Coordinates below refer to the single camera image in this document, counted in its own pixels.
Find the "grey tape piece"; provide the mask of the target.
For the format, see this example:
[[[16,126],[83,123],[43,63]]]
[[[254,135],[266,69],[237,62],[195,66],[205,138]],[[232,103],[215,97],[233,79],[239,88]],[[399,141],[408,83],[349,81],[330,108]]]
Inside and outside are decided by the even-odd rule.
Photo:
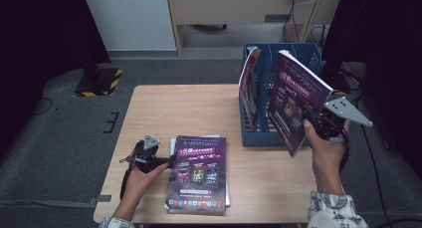
[[[90,198],[89,204],[90,205],[97,205],[99,202],[110,202],[112,196],[111,195],[99,195],[97,197]]]

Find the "white panel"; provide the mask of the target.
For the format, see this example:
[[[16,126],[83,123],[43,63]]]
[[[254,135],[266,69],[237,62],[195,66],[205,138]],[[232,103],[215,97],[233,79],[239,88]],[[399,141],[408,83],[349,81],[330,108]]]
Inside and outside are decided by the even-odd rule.
[[[175,51],[168,0],[87,0],[108,51]]]

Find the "person's left hand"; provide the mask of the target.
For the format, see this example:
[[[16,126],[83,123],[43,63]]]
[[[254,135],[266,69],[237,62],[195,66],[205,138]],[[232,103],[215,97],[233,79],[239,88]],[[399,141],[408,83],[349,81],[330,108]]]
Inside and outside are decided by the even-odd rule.
[[[167,163],[161,164],[148,173],[142,172],[138,167],[131,170],[126,182],[124,195],[121,202],[126,206],[136,207],[141,197],[144,195],[148,186],[158,177],[166,168]]]

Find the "blue file rack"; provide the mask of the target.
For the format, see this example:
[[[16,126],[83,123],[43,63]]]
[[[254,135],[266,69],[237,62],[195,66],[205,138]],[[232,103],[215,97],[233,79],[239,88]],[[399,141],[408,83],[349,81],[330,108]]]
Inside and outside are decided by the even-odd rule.
[[[321,55],[314,43],[280,43],[280,44],[245,44],[243,50],[243,65],[247,57],[246,48],[256,46],[261,49],[256,68],[254,70],[257,89],[257,125],[252,131],[246,116],[244,105],[239,96],[240,121],[242,142],[244,146],[284,146],[285,143],[278,131],[268,119],[268,107],[273,79],[278,63],[278,52],[288,50],[315,74],[319,73]]]

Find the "black and red book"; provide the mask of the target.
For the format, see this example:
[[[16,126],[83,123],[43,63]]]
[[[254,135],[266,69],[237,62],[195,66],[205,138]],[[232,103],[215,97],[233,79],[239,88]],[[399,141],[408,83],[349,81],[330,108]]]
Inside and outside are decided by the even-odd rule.
[[[256,46],[246,48],[247,57],[239,79],[239,96],[244,105],[244,110],[252,131],[256,131],[257,125],[257,89],[254,70],[256,68],[261,49]]]

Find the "person's right hand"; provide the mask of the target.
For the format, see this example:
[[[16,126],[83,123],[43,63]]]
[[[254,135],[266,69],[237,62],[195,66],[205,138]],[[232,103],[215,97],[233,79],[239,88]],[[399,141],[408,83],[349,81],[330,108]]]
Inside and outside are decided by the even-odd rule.
[[[304,120],[304,128],[313,151],[316,190],[325,194],[344,195],[339,171],[345,153],[344,145],[320,138],[307,119]]]

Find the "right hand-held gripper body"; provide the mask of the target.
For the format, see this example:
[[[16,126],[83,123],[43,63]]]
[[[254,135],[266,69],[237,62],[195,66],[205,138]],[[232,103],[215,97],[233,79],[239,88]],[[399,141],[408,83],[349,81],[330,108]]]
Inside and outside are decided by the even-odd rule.
[[[354,121],[368,127],[372,121],[361,113],[346,97],[325,102],[320,112],[316,115],[314,128],[316,134],[328,141],[348,141],[344,129],[345,122]]]

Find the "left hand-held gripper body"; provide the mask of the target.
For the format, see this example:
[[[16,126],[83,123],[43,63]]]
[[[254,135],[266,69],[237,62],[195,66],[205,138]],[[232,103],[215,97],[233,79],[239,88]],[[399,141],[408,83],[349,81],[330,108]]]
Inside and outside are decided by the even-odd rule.
[[[148,173],[159,165],[166,163],[165,158],[156,156],[159,144],[160,141],[149,134],[136,144],[134,161],[142,172]]]

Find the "light wooden cabinet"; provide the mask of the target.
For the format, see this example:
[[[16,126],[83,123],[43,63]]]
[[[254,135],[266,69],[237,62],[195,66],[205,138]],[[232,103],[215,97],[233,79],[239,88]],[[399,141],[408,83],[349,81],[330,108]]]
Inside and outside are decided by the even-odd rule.
[[[329,25],[339,0],[168,0],[176,51],[189,25],[282,24],[281,36],[303,42],[313,27]]]

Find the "black stand with striped base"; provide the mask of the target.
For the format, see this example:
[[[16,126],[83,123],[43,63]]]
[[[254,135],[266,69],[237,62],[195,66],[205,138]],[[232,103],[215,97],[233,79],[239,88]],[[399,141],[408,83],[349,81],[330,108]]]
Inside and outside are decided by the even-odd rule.
[[[122,70],[114,67],[99,67],[88,52],[77,52],[77,58],[84,73],[75,88],[75,96],[110,96],[119,82]]]
[[[349,72],[343,67],[337,67],[328,77],[328,83],[338,95],[351,93],[351,86],[347,80]]]

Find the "black curtain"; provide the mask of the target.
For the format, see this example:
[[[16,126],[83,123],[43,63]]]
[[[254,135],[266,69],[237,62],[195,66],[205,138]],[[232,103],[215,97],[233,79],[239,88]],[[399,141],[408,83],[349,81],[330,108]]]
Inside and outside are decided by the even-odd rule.
[[[366,65],[389,142],[422,176],[422,0],[339,0],[322,57],[328,81],[343,62]]]
[[[109,61],[87,0],[0,0],[0,162],[45,83],[82,66],[72,33],[95,63]]]

